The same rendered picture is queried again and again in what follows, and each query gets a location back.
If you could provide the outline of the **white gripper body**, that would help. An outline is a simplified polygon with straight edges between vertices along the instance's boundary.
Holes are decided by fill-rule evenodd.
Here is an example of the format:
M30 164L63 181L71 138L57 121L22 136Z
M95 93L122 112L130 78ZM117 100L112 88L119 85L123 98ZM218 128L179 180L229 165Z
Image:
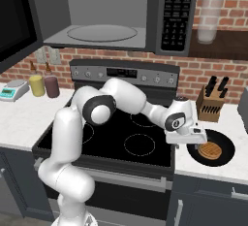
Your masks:
M200 145L207 142L207 136L204 129L191 128L186 135L181 135L176 131L167 132L166 141L171 145Z

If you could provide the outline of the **brown round waffle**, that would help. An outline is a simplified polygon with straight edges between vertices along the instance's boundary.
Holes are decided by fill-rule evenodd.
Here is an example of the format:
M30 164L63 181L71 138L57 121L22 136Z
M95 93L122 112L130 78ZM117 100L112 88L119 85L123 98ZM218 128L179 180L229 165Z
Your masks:
M216 160L222 154L222 148L213 142L207 142L198 147L199 154L209 160Z

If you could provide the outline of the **dark grey cupboard door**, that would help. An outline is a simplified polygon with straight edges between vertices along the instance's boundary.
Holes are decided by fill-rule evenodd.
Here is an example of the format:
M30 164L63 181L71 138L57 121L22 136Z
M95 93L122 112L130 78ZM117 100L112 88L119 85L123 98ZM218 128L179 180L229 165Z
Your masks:
M179 226L248 226L248 203L233 199L172 192L166 225L173 226L178 200L183 201Z
M46 191L35 170L31 151L0 146L0 169L23 217L52 222L54 216Z

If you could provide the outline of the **black oven door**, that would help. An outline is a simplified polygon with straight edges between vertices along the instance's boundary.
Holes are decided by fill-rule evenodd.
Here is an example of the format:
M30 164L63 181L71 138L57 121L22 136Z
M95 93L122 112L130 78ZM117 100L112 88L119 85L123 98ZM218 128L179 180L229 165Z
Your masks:
M132 175L142 178L166 178L172 182L174 169L172 165L167 167L155 167L136 163L82 163L77 162L74 166L101 171L115 172L118 174ZM152 218L166 221L171 198L171 190L164 193L143 190L123 185L110 184L94 179L95 189L89 196L77 195L75 197L59 193L52 188L58 196L58 205L63 209L79 209L84 205L94 208L122 212L135 215L139 218Z

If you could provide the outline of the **grey microwave oven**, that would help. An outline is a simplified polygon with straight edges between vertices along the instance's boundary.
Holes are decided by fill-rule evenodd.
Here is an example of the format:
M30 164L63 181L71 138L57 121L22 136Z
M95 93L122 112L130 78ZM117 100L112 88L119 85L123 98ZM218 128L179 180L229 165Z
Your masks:
M34 0L43 44L53 48L151 51L186 56L196 0ZM128 40L92 43L72 39L73 28L111 24L134 28Z

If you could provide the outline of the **glass microwave turntable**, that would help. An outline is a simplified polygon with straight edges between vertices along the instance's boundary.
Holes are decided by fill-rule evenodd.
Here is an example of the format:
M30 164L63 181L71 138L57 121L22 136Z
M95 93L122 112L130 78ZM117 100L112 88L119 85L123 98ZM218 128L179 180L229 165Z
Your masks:
M67 34L72 39L84 42L108 43L131 39L138 31L121 25L95 24L73 28Z

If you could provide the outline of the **black microwave door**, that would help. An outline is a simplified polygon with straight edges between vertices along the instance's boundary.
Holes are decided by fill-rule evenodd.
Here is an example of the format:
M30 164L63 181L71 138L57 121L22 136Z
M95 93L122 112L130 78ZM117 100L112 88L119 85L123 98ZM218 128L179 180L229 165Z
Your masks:
M0 74L43 45L34 0L0 0Z

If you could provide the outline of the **wooden knife block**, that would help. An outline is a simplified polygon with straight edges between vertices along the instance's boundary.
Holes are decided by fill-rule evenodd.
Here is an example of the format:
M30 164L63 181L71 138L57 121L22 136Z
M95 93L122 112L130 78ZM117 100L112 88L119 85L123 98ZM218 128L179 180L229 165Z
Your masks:
M220 97L221 92L214 88L209 97L206 96L205 86L202 87L196 101L198 120L217 122L225 99Z

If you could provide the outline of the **black stove with oven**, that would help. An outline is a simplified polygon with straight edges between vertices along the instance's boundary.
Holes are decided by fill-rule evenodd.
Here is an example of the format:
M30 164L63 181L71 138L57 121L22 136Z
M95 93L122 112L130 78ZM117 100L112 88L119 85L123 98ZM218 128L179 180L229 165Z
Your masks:
M128 81L143 91L152 104L168 107L176 96L179 68L165 64L144 62L74 59L70 62L75 89L86 85L100 89L111 78ZM153 124L145 115L115 111L111 119L102 126L86 124L83 127L82 152L75 162L86 163L136 163L155 167L172 165L174 169L174 147L166 142L164 130ZM99 226L165 226L166 221L139 218L122 212L98 209L87 205L96 217Z

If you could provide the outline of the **dark grey drawer front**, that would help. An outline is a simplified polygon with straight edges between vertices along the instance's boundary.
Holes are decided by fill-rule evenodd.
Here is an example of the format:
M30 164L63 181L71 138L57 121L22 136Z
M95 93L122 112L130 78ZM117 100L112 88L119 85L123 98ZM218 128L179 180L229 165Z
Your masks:
M199 195L222 199L233 199L231 197L232 187L238 193L248 194L248 185L208 178L194 178L183 175L175 175L172 190L187 195Z

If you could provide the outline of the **grey appliance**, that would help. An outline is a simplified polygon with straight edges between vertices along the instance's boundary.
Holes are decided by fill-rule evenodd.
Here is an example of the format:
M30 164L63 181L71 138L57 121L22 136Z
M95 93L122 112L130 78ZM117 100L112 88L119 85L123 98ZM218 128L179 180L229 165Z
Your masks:
M244 88L237 111L243 120L245 128L248 129L248 86Z

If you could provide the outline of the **dark wooden shelf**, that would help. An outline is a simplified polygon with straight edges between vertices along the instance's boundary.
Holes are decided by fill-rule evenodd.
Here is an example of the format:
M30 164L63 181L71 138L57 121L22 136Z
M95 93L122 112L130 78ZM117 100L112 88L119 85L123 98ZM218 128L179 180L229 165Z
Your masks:
M189 57L248 60L248 31L218 30L210 45L198 42L198 31L192 31Z

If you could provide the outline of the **maroon bottle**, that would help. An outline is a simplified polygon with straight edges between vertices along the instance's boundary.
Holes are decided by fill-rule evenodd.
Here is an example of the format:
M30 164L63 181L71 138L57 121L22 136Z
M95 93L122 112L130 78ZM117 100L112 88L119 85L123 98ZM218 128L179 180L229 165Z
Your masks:
M48 63L46 63L45 87L49 98L56 98L60 95L57 77L52 73Z

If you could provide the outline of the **grey kitchen scale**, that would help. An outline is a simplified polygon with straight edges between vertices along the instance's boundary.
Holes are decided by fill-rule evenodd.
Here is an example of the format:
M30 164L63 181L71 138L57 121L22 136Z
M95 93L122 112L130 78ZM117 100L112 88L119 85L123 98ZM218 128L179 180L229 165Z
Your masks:
M29 91L29 84L25 80L13 80L8 82L0 90L0 101L15 102Z

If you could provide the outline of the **grey wall outlet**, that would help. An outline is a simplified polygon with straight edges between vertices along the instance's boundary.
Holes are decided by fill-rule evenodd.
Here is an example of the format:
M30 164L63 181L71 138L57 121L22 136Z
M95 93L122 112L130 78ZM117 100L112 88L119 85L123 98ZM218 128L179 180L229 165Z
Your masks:
M45 52L45 48L38 48L35 51L35 56L36 56L38 63L46 63L47 62L47 55Z
M60 65L60 53L58 48L48 48L49 60L52 65Z

